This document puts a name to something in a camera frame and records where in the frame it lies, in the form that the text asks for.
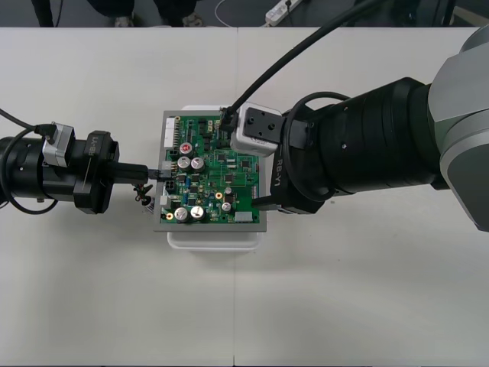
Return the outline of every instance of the green circuit board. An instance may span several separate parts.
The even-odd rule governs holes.
[[[240,225],[242,222],[260,222],[260,212],[251,207],[259,190],[259,158],[233,151],[228,133],[220,131],[219,125],[220,117],[215,115],[175,118],[173,150],[166,152],[166,159],[173,162],[172,180],[165,182],[171,209],[163,209],[161,223],[176,223],[173,213],[181,206],[189,213],[193,206],[201,206],[206,214],[199,223]],[[181,157],[179,147],[182,143],[192,145],[190,160],[197,157],[204,160],[202,172],[179,169],[177,160]],[[226,194],[226,188],[232,193]],[[221,210],[224,202],[232,205],[230,213]]]

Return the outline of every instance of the table surface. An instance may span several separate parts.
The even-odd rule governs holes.
[[[157,164],[163,110],[231,102],[312,29],[0,29],[2,108]],[[252,98],[286,110],[403,76],[470,29],[342,29]],[[222,45],[228,52],[222,52]],[[16,127],[2,123],[2,135]],[[431,187],[269,215],[248,254],[171,250],[129,187],[106,214],[0,212],[1,365],[487,365],[489,237]]]

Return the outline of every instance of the person's foot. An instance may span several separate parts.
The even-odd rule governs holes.
[[[193,12],[188,17],[182,19],[184,27],[203,27],[204,21],[197,13]]]
[[[134,27],[133,17],[117,17],[114,22],[116,28],[130,28]]]

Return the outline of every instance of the capacitor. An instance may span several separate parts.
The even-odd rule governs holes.
[[[186,157],[192,157],[193,147],[190,143],[182,143],[180,146],[180,154]]]
[[[188,157],[180,157],[176,161],[176,165],[183,172],[187,172],[190,169],[190,159]]]
[[[173,216],[175,217],[176,222],[178,223],[185,223],[188,222],[188,220],[190,219],[189,211],[183,207],[180,207],[177,210],[175,210]]]
[[[201,157],[193,158],[191,165],[193,170],[197,173],[204,171],[204,168],[206,167],[204,165],[204,160]]]
[[[204,219],[204,216],[206,216],[206,211],[201,206],[194,206],[190,210],[190,215],[195,220],[202,220],[202,219]]]
[[[229,213],[232,209],[232,205],[230,203],[222,203],[221,205],[221,210],[224,212],[224,213]]]

